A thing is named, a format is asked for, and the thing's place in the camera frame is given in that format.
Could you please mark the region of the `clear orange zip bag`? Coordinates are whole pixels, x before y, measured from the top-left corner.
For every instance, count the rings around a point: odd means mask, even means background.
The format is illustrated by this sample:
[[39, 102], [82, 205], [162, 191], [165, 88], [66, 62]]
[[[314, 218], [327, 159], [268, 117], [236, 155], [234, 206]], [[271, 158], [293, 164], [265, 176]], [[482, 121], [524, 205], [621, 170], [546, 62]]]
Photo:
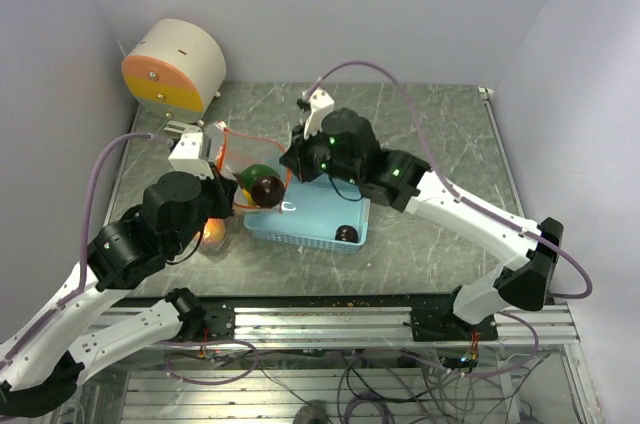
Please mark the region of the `clear orange zip bag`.
[[199, 250], [203, 253], [220, 251], [227, 240], [227, 224], [224, 219], [210, 218], [202, 231]]

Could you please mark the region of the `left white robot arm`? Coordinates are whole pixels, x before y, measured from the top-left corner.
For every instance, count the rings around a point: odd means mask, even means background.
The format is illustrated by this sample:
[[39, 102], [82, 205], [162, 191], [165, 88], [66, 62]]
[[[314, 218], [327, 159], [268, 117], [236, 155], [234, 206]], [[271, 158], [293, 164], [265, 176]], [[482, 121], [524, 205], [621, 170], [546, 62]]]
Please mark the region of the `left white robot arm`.
[[102, 369], [158, 341], [192, 341], [207, 312], [187, 288], [170, 291], [141, 316], [88, 329], [146, 278], [185, 260], [211, 218], [233, 214], [238, 184], [214, 171], [172, 171], [147, 187], [140, 204], [104, 226], [56, 294], [1, 345], [1, 416], [34, 418], [63, 404]]

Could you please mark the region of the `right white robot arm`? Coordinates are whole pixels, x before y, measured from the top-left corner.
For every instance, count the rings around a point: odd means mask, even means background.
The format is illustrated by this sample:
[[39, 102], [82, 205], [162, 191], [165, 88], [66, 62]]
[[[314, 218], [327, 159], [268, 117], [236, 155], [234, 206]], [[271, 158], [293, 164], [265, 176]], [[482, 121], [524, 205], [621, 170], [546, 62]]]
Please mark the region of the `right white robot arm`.
[[348, 108], [329, 112], [316, 130], [296, 125], [279, 161], [302, 183], [321, 175], [347, 182], [372, 203], [432, 221], [500, 260], [448, 295], [439, 317], [448, 337], [463, 339], [508, 307], [544, 307], [564, 231], [559, 221], [512, 215], [452, 185], [430, 163], [381, 146], [369, 120]]

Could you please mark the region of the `green lime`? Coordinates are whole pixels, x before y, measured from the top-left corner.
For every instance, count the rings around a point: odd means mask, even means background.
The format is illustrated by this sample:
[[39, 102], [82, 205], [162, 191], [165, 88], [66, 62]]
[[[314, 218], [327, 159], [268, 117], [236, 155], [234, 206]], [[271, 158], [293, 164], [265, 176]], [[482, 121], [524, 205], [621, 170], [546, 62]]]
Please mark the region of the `green lime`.
[[241, 171], [236, 177], [236, 180], [244, 190], [250, 191], [254, 183], [263, 177], [279, 178], [280, 175], [275, 169], [268, 165], [255, 163]]

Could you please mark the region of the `spare clear plastic bag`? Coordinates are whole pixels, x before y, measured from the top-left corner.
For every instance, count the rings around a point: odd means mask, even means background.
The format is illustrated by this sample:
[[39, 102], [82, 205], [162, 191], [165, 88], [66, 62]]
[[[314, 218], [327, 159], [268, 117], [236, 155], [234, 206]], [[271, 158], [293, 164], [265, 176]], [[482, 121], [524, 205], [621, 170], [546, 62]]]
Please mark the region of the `spare clear plastic bag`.
[[291, 172], [280, 163], [285, 148], [275, 140], [232, 131], [223, 121], [205, 128], [210, 157], [220, 174], [236, 182], [240, 212], [281, 212]]

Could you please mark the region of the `pink yellow peach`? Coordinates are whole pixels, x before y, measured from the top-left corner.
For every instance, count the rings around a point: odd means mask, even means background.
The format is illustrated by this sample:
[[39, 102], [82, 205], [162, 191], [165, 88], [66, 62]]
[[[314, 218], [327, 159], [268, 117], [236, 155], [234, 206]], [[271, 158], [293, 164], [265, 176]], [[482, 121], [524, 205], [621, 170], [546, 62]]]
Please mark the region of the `pink yellow peach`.
[[206, 245], [219, 245], [226, 235], [225, 222], [222, 219], [208, 219], [203, 230], [202, 241]]

